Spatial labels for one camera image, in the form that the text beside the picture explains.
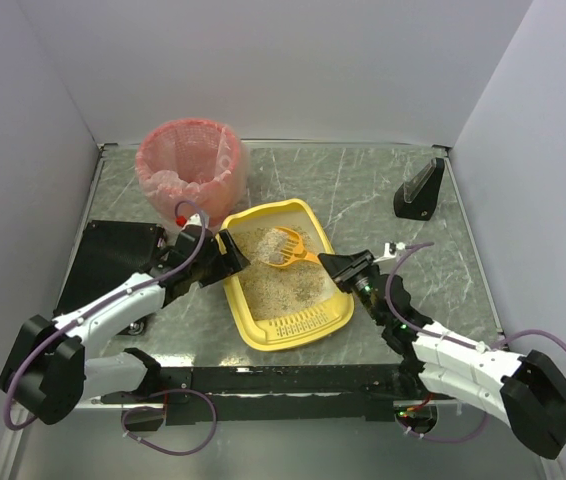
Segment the orange litter scoop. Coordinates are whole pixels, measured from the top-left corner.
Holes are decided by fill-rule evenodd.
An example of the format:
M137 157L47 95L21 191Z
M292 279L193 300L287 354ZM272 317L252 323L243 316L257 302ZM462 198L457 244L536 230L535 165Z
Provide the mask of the orange litter scoop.
M287 268L299 262L307 262L319 265L318 256L309 251L304 243L304 239L299 232L294 229L276 226L272 229L277 229L287 235L285 244L282 248L283 262L280 264L263 262L268 266L274 268Z

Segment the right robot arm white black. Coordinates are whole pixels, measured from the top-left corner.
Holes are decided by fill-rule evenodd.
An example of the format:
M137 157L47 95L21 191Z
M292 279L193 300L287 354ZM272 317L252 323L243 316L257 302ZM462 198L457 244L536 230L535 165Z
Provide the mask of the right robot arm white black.
M359 299L420 388L480 409L533 453L558 457L566 445L566 376L548 355L473 341L421 314L402 278L382 273L368 250L318 260L340 291Z

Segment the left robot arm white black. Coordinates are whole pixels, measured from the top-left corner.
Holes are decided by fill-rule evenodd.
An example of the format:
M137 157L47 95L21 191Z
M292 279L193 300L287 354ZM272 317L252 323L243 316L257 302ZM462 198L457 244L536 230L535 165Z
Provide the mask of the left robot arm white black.
M138 348L103 357L104 346L133 322L249 266L231 234L188 223L122 284L72 312L21 327L4 368L5 426L18 431L40 420L53 425L83 400L123 392L145 399L162 384L161 365Z

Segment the yellow litter box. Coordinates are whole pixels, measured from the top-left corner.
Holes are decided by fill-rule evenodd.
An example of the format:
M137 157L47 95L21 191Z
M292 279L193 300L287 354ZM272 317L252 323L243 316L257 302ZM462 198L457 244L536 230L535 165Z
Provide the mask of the yellow litter box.
M344 327L354 313L353 297L335 286L321 264L274 268L257 258L259 240L276 226L299 232L316 255L334 252L318 218L301 199L258 205L225 219L222 228L251 263L224 282L229 308L242 340L264 352L316 342ZM310 282L321 293L312 302L299 302L296 285Z

